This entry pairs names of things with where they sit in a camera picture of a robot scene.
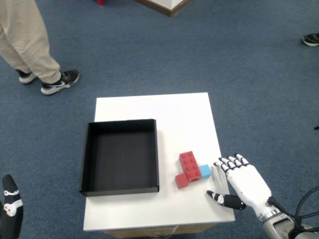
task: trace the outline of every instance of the blue carpet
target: blue carpet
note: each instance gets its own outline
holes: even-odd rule
[[[132,0],[37,3],[52,56],[81,79],[47,97],[0,59],[0,175],[21,189],[20,238],[111,238],[82,231],[78,193],[97,97],[209,92],[222,154],[245,155],[289,211],[319,184],[319,48],[301,42],[319,31],[318,1],[193,0],[176,18]],[[173,238],[267,238],[252,209],[235,216]]]

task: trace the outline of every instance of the white sole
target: white sole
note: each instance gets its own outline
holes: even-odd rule
[[[62,87],[52,87],[50,90],[46,90],[43,87],[41,87],[41,92],[45,95],[52,95],[54,93],[59,92],[60,90],[64,89],[64,88],[70,88],[72,86],[74,86],[75,83],[77,83],[79,81],[80,78],[80,74],[78,75],[78,77],[75,79],[75,81],[73,81],[72,85],[68,84],[68,85],[64,85]]]
[[[22,78],[20,77],[19,78],[19,81],[22,83],[22,84],[29,84],[31,83],[31,81],[33,81],[34,79],[36,78],[36,75],[31,73],[31,75],[28,77],[28,78]]]
[[[319,46],[319,43],[309,43],[309,42],[306,42],[305,39],[303,39],[303,41],[307,46],[311,46],[311,47]]]

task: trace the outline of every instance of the blue lego brick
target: blue lego brick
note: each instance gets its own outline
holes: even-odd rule
[[[211,175],[211,171],[210,171],[210,167],[207,164],[199,166],[198,168],[200,170],[202,179],[209,178],[209,176]]]

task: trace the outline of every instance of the black cable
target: black cable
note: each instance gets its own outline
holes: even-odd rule
[[[305,232],[319,232],[319,228],[310,228],[310,229],[306,229]]]
[[[273,196],[269,197],[269,199],[267,200],[267,203],[269,205],[274,205],[276,208],[278,208],[280,211],[282,211],[283,213],[287,214],[288,216],[294,218],[295,215],[289,213],[277,200],[276,198],[274,198]],[[299,216],[299,218],[304,219],[304,218],[310,218],[310,217],[314,217],[319,215],[319,211],[314,212],[314,213],[310,213],[310,214],[306,214],[306,215],[301,215]]]
[[[296,212],[295,212],[295,226],[298,228],[298,229],[301,229],[301,223],[302,223],[302,218],[299,216],[299,212],[300,212],[300,209],[301,209],[301,206],[304,204],[305,200],[314,192],[318,191],[319,190],[319,187],[315,187],[315,188],[312,188],[309,192],[307,192],[303,198],[299,201],[298,203],[298,206],[297,206],[297,209],[296,209]]]

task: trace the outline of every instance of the shoe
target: shoe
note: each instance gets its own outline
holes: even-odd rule
[[[29,84],[31,83],[35,78],[36,78],[36,75],[33,74],[32,72],[31,73],[24,73],[23,71],[21,70],[16,70],[19,75],[20,75],[20,78],[19,78],[19,81],[22,83],[22,84]]]
[[[41,92],[45,95],[52,95],[64,88],[70,88],[78,82],[80,73],[77,70],[61,72],[61,78],[53,84],[43,83]]]
[[[319,46],[319,33],[305,35],[303,41],[307,46]]]

